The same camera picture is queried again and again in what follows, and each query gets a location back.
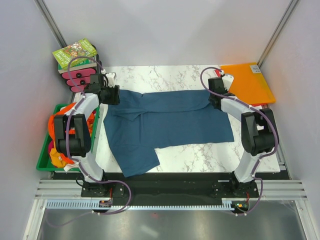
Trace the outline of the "blue polo shirt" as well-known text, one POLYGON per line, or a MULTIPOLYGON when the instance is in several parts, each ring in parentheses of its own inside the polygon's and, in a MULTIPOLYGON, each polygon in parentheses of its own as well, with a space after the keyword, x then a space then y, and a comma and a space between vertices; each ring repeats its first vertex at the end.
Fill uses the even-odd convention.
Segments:
POLYGON ((120 103, 108 106, 104 127, 123 175, 142 175, 157 167, 156 149, 233 142, 228 115, 215 109, 209 96, 207 90, 121 90, 120 103))

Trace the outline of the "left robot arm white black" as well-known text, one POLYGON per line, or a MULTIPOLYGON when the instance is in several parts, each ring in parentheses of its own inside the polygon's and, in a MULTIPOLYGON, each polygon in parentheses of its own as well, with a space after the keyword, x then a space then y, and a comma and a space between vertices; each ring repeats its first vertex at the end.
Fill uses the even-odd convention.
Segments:
POLYGON ((87 120, 101 104, 118 105, 120 87, 115 84, 116 73, 96 73, 84 88, 80 99, 65 113, 53 117, 54 143, 57 152, 64 154, 80 169, 86 182, 93 183, 92 191, 99 197, 110 191, 108 182, 102 180, 104 170, 92 153, 92 136, 87 120))

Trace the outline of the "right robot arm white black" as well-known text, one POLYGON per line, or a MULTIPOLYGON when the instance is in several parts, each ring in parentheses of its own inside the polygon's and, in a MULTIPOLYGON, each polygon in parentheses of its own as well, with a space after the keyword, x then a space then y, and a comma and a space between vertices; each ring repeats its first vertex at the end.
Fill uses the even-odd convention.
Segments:
POLYGON ((262 158, 271 155, 279 141, 274 115, 271 109, 259 110, 240 101, 228 92, 222 77, 208 79, 211 105, 240 122, 240 138, 244 149, 239 165, 233 172, 235 181, 229 184, 229 191, 235 197, 247 191, 246 183, 255 178, 262 158))

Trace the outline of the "orange shirt in bin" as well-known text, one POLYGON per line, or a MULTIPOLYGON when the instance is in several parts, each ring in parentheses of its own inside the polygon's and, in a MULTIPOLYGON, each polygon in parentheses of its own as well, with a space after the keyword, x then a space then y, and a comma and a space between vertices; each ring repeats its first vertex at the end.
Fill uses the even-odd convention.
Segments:
MULTIPOLYGON (((58 108, 58 111, 55 111, 53 115, 50 116, 49 120, 48 120, 48 134, 51 137, 52 141, 51 141, 51 146, 49 147, 49 152, 52 148, 56 149, 56 144, 55 144, 55 131, 54 131, 54 117, 58 114, 58 115, 62 115, 65 114, 67 111, 69 111, 73 106, 75 105, 75 103, 71 103, 69 105, 63 105, 62 107, 58 108)), ((87 127, 90 133, 90 137, 91 137, 91 133, 92 133, 92 127, 93 127, 93 121, 95 119, 95 115, 93 114, 93 112, 90 114, 89 118, 87 119, 87 127)), ((69 159, 66 155, 64 155, 66 157, 66 161, 67 161, 67 165, 73 165, 74 161, 69 159)))

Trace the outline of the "orange plastic folder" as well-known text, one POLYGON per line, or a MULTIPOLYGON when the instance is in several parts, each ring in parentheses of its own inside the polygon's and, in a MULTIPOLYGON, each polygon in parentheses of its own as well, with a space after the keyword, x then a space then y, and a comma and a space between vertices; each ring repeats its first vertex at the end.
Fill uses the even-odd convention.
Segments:
POLYGON ((276 98, 270 90, 259 66, 255 62, 222 65, 221 69, 234 76, 230 92, 252 106, 274 104, 276 98))

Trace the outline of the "black pink drawer organizer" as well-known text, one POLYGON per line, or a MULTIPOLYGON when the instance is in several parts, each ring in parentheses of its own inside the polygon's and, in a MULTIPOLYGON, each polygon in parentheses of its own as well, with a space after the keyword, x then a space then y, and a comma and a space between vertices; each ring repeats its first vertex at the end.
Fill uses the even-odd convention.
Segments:
POLYGON ((73 81, 70 80, 68 72, 60 74, 64 79, 65 83, 69 86, 71 92, 79 93, 84 90, 84 88, 90 83, 90 76, 97 74, 101 70, 101 66, 96 64, 96 67, 84 68, 80 70, 71 71, 71 77, 73 81))

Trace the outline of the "dark green book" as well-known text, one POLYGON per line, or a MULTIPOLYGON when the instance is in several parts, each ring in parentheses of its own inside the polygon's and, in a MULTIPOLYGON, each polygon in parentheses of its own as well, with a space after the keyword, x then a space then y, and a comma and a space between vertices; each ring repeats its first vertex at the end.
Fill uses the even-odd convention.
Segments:
MULTIPOLYGON (((70 67, 70 71, 77 71, 77 70, 82 70, 82 69, 86 69, 86 68, 94 68, 97 66, 97 63, 89 60, 89 59, 85 59, 85 61, 76 64, 75 66, 71 66, 70 67)), ((62 68, 59 64, 57 65, 57 70, 60 74, 66 73, 68 71, 68 69, 64 69, 62 68)))

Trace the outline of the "light green book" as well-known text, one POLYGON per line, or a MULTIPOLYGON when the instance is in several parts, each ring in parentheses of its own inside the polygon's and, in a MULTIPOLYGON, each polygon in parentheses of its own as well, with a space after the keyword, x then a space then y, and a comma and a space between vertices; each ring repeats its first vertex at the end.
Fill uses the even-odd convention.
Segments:
POLYGON ((97 49, 90 41, 87 38, 83 38, 71 45, 54 51, 52 54, 60 67, 66 70, 68 66, 73 67, 80 64, 87 60, 87 57, 92 58, 97 53, 97 49))

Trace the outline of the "yellow shirt in bin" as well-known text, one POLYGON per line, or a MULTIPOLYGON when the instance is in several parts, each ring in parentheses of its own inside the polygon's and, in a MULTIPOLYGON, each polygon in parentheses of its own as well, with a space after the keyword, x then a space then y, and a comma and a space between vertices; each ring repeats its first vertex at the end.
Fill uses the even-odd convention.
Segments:
POLYGON ((56 168, 64 168, 68 164, 66 157, 62 153, 57 152, 55 148, 50 150, 49 157, 52 165, 56 168))

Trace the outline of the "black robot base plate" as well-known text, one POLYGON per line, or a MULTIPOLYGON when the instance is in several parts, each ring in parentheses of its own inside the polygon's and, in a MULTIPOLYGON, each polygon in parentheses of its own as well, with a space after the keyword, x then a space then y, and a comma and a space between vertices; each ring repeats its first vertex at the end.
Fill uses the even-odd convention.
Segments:
POLYGON ((84 182, 81 196, 111 197, 119 204, 220 204, 223 199, 257 198, 257 184, 237 183, 231 173, 106 173, 107 184, 84 182))

